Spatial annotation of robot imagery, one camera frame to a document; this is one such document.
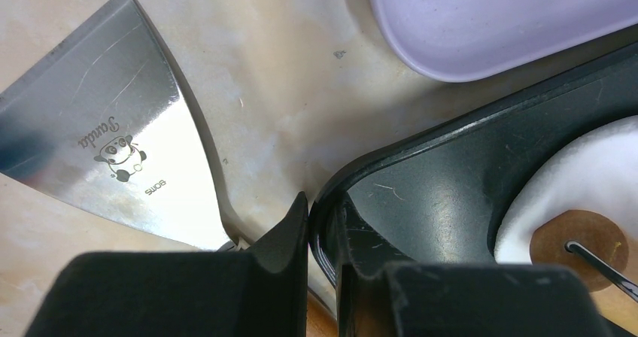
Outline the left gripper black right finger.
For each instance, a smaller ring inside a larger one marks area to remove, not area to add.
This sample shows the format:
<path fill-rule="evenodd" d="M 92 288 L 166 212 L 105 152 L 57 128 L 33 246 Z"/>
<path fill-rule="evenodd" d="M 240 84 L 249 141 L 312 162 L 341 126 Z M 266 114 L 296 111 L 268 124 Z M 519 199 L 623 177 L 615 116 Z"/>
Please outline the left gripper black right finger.
<path fill-rule="evenodd" d="M 584 284 L 559 266 L 427 264 L 404 256 L 359 266 L 372 237 L 348 196 L 335 209 L 341 336 L 610 336 Z"/>

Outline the wooden dough roller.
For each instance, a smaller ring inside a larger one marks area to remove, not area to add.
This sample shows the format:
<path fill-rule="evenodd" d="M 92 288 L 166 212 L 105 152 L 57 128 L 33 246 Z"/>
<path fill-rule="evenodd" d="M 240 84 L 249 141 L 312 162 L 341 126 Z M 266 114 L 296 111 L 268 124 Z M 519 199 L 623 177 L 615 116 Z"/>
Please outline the wooden dough roller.
<path fill-rule="evenodd" d="M 611 287 L 637 301 L 637 240 L 602 214 L 569 210 L 533 232 L 534 264 L 572 269 L 592 293 L 619 302 Z"/>

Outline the black baking tray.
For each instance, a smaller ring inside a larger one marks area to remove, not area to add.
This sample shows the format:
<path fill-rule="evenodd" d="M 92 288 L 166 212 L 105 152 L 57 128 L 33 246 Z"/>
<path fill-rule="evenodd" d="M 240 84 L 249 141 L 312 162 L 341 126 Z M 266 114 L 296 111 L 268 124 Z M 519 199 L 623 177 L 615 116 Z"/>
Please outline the black baking tray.
<path fill-rule="evenodd" d="M 636 113 L 632 44 L 344 167 L 311 209 L 311 250 L 336 289 L 337 316 L 342 197 L 375 232 L 354 244 L 359 266 L 398 256 L 498 265 L 497 230 L 533 173 L 578 136 Z"/>

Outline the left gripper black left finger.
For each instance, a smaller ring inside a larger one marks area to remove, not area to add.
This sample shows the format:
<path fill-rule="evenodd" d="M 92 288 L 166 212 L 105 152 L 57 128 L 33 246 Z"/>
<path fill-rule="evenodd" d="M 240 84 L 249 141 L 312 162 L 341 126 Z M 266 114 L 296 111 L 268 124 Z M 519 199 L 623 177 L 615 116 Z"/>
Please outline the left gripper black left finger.
<path fill-rule="evenodd" d="M 246 250 L 94 252 L 57 276 L 28 336 L 303 336 L 308 201 Z"/>

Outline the lilac rectangular tray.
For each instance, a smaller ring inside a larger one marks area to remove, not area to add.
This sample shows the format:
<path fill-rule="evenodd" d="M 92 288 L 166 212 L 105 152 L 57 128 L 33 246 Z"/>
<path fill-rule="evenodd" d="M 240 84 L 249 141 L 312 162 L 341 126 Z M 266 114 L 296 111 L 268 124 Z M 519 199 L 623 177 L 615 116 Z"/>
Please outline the lilac rectangular tray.
<path fill-rule="evenodd" d="M 393 52 L 436 80 L 480 80 L 633 26 L 637 0 L 370 0 Z"/>

